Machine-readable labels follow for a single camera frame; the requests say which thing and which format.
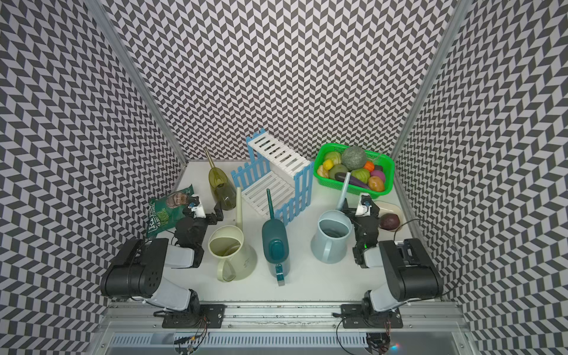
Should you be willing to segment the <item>olive transparent watering can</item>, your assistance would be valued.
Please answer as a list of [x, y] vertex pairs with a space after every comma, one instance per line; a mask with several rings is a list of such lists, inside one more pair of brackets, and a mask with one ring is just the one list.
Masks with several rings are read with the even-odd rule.
[[220, 204], [222, 210], [232, 210], [236, 207], [236, 189], [229, 181], [226, 173], [214, 165], [209, 150], [205, 148], [204, 151], [210, 165], [208, 179], [214, 201], [216, 204]]

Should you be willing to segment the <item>light blue watering can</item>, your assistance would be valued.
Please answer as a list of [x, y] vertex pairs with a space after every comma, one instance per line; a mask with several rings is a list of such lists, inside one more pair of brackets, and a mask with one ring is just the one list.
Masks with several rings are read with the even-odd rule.
[[350, 178], [351, 173], [347, 172], [336, 208], [321, 214], [311, 241], [313, 255], [326, 264], [339, 263], [346, 256], [347, 239], [354, 229], [352, 221], [342, 211]]

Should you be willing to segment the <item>dark teal watering can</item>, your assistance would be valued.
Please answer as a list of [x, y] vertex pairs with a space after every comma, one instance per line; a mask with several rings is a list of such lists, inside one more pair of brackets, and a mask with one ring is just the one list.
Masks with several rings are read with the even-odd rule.
[[284, 223], [276, 219], [270, 189], [266, 189], [269, 207], [269, 219], [263, 224], [263, 253], [269, 271], [279, 286], [285, 285], [285, 276], [289, 273], [289, 245]]

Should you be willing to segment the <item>blue white slatted shelf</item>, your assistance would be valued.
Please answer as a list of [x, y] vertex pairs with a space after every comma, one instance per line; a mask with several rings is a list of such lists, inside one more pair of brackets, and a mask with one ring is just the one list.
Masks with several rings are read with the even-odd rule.
[[231, 171], [234, 185], [258, 214], [285, 225], [312, 202], [314, 163], [266, 130], [246, 139], [250, 161]]

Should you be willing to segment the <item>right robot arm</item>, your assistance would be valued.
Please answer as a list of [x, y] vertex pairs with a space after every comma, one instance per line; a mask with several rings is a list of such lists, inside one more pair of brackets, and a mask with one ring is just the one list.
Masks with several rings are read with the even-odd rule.
[[443, 295], [443, 279], [419, 240], [379, 241], [378, 217], [355, 217], [353, 224], [355, 263], [363, 269], [382, 269], [386, 280], [379, 288], [365, 293], [365, 318], [375, 320], [410, 301], [433, 300]]

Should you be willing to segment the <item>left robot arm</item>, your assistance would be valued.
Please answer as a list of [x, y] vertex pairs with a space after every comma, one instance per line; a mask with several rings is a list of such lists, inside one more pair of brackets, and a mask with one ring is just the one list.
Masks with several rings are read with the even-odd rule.
[[196, 269], [204, 257], [208, 226], [223, 220], [221, 204], [205, 213], [197, 198], [183, 210], [171, 244], [167, 238], [130, 239], [121, 247], [101, 279], [101, 293], [110, 298], [130, 298], [159, 307], [170, 314], [199, 317], [196, 291], [183, 288], [164, 276], [164, 269]]

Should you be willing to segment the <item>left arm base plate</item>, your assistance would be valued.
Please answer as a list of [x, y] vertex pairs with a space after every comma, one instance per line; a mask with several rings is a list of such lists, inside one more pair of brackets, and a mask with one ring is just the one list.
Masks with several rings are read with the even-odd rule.
[[162, 328], [197, 329], [207, 327], [219, 329], [223, 324], [226, 306], [221, 303], [204, 304], [196, 312], [166, 312]]

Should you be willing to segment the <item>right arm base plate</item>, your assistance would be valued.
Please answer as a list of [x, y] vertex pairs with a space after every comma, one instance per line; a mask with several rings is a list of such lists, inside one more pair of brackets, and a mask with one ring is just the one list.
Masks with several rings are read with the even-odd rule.
[[398, 309], [388, 312], [365, 313], [361, 304], [347, 303], [340, 306], [343, 326], [347, 329], [403, 328], [402, 316]]

